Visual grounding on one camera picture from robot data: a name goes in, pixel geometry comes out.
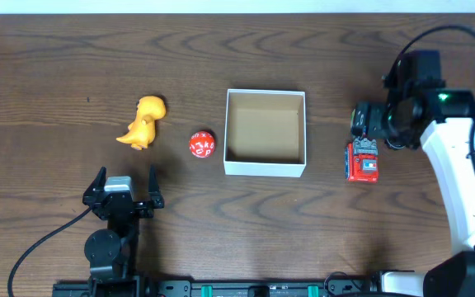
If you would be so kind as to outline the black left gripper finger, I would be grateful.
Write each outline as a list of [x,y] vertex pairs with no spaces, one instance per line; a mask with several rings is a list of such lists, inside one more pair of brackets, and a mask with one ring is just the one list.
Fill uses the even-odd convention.
[[150,166],[148,172],[148,193],[151,198],[159,198],[161,196],[156,170],[153,165]]
[[94,179],[92,183],[92,192],[98,193],[98,192],[104,191],[105,184],[106,184],[106,168],[101,167],[101,169],[96,175],[96,178]]

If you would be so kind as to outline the red toy robot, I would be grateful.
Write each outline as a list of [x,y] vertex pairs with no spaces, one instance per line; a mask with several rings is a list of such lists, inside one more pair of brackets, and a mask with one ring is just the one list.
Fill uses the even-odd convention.
[[349,182],[376,183],[379,179],[378,145],[375,139],[355,138],[345,149],[345,175]]

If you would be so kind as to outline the white cardboard box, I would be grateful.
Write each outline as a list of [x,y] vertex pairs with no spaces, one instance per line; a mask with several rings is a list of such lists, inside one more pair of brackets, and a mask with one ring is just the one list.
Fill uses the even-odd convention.
[[227,91],[223,167],[229,176],[301,177],[307,166],[306,94]]

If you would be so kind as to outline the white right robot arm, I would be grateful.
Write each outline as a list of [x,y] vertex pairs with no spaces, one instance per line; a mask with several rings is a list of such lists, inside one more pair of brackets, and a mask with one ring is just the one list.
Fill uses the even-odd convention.
[[475,98],[448,89],[435,50],[404,50],[383,79],[384,103],[361,102],[351,115],[345,150],[349,181],[375,182],[376,143],[422,149],[434,169],[449,221],[452,257],[427,273],[381,271],[368,282],[343,283],[335,272],[311,296],[475,296]]

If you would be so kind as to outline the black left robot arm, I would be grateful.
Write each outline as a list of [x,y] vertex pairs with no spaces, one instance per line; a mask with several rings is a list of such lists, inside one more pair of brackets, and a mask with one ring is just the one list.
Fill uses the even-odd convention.
[[107,227],[90,235],[84,246],[93,279],[112,281],[134,274],[139,221],[151,219],[155,209],[164,207],[155,167],[149,169],[148,195],[147,200],[135,201],[131,177],[108,177],[105,167],[84,191],[82,203],[107,222]]

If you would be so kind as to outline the orange toy dinosaur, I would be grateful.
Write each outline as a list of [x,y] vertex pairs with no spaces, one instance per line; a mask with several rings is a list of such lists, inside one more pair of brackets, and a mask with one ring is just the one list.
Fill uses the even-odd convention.
[[147,149],[156,137],[156,121],[161,120],[166,113],[165,103],[161,97],[142,97],[137,104],[135,119],[128,125],[128,132],[116,140],[122,144],[129,144],[132,149]]

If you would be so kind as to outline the red ball with white letters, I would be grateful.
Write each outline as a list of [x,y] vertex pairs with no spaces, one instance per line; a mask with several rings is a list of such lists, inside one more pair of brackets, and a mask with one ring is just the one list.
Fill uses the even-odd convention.
[[208,131],[198,131],[190,137],[190,152],[197,158],[210,157],[216,148],[214,136]]

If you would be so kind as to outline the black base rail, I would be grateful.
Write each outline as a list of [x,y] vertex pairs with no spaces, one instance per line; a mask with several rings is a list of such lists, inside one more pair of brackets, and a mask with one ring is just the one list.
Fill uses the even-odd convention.
[[99,282],[60,281],[53,285],[53,297],[320,297],[376,293],[378,286],[364,278],[349,280],[333,276],[317,281],[153,281],[147,277]]

